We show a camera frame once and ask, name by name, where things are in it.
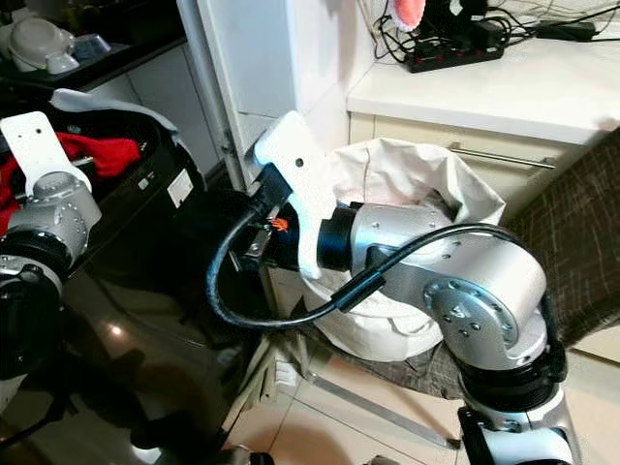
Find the metal handle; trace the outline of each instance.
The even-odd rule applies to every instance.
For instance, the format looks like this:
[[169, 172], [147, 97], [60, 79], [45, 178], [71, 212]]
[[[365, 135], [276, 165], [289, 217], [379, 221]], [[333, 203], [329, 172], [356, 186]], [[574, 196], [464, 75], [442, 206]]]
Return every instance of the metal handle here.
[[546, 170], [555, 170], [556, 166], [545, 162], [534, 162], [532, 160], [526, 160], [524, 158], [509, 157], [508, 155], [497, 155], [496, 153], [478, 152], [477, 150], [468, 150], [461, 148], [459, 142], [452, 143], [448, 150], [454, 153], [462, 153], [463, 155], [472, 155], [474, 157], [488, 158], [490, 160], [499, 160], [501, 162], [517, 163], [519, 165], [525, 165], [528, 167], [545, 168]]

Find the tiled floor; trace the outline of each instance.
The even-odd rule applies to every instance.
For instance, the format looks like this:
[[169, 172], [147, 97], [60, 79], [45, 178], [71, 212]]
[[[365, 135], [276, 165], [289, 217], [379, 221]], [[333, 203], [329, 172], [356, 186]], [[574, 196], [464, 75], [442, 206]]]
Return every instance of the tiled floor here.
[[[584, 464], [619, 463], [614, 441], [620, 437], [620, 368], [578, 354], [570, 354], [569, 360], [566, 391]], [[460, 435], [460, 401], [396, 387], [325, 353], [316, 354], [311, 367], [342, 388], [445, 437]], [[378, 454], [401, 464], [469, 464], [464, 450], [436, 446], [305, 381], [283, 388], [274, 403], [243, 413], [229, 444], [269, 451], [276, 465], [361, 465]]]

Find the white countertop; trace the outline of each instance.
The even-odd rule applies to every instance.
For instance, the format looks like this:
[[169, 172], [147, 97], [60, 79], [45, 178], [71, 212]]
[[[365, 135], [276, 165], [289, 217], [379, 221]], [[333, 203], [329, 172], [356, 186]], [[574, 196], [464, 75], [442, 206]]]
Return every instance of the white countertop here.
[[376, 63], [347, 109], [587, 144], [620, 125], [620, 42], [532, 39], [499, 60], [419, 74]]

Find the brown plaid fabric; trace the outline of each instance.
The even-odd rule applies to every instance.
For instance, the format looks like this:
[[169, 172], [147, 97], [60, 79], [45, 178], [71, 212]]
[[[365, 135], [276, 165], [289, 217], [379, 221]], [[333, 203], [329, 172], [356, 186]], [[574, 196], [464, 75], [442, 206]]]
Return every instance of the brown plaid fabric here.
[[[556, 179], [510, 224], [541, 260], [567, 346], [620, 324], [620, 129]], [[404, 361], [368, 361], [304, 330], [348, 362], [405, 388], [461, 397], [458, 370], [442, 343]]]

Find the white cloth bag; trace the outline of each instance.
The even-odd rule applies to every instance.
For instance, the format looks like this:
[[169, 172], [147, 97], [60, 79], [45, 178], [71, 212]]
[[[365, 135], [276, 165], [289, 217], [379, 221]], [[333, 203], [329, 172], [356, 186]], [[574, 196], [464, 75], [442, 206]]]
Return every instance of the white cloth bag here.
[[[326, 155], [340, 202], [428, 204], [437, 191], [454, 223], [497, 224], [505, 203], [455, 154], [437, 145], [373, 139]], [[305, 282], [307, 308], [325, 303], [351, 273], [323, 270]], [[412, 357], [442, 340], [438, 325], [417, 308], [375, 292], [347, 314], [338, 311], [315, 322], [336, 347], [354, 356], [395, 361]]]

